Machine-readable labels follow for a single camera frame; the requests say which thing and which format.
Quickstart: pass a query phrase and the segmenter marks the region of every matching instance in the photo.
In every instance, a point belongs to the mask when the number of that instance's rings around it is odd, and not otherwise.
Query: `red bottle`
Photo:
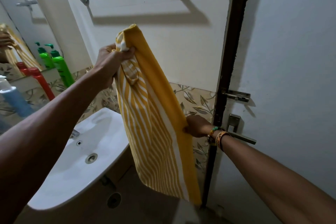
[[[17,68],[22,72],[25,76],[30,76],[29,70],[23,62],[17,62],[16,63]]]
[[[44,79],[43,75],[41,74],[40,70],[36,67],[28,68],[30,75],[35,78],[41,85],[42,89],[44,90],[45,94],[49,98],[49,100],[53,100],[55,98],[54,93],[52,92],[51,88],[47,81]]]

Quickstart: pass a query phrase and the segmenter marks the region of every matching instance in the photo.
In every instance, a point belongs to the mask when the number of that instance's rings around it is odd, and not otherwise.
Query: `door frame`
[[[244,19],[246,1],[247,0],[230,0],[229,3],[222,51],[221,68],[218,78],[215,110],[212,122],[214,126],[218,127],[222,126],[223,114],[227,101],[226,93],[229,90],[233,65],[235,63],[240,31]],[[217,146],[210,145],[208,151],[206,174],[204,179],[201,205],[202,208],[205,208],[207,205],[216,152]]]

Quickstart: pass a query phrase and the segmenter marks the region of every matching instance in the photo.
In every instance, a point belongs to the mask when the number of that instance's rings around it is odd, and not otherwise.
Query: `white pump top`
[[[12,86],[6,80],[6,76],[0,75],[0,90],[10,90]]]

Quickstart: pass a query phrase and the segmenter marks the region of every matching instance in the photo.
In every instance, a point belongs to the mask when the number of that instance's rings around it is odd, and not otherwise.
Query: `floor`
[[[112,194],[109,187],[100,182],[70,201],[52,211],[35,211],[26,207],[15,224],[62,223],[62,224],[203,224],[228,223],[207,209],[199,210],[186,201],[155,192],[144,186],[134,167],[131,167],[116,184],[122,201],[111,209],[107,200]]]

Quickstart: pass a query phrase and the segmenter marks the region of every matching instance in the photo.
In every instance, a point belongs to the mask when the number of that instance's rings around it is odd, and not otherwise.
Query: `green pump bottle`
[[[45,50],[45,48],[43,48],[43,47],[39,47],[39,48],[37,49],[37,51],[39,52],[40,57],[41,57],[41,59],[43,60],[43,63],[44,63],[44,65],[45,65],[45,67],[46,67],[47,69],[51,69],[51,68],[54,68],[54,67],[55,67],[55,65],[54,65],[54,63],[53,63],[51,57],[49,56],[49,54],[48,54],[48,52]]]
[[[55,67],[61,76],[61,79],[65,85],[65,87],[70,87],[75,81],[72,77],[72,74],[69,71],[69,68],[62,56],[60,56],[60,53],[54,49],[53,44],[45,44],[45,46],[49,46],[52,51],[50,54],[52,55],[52,60],[55,64]]]

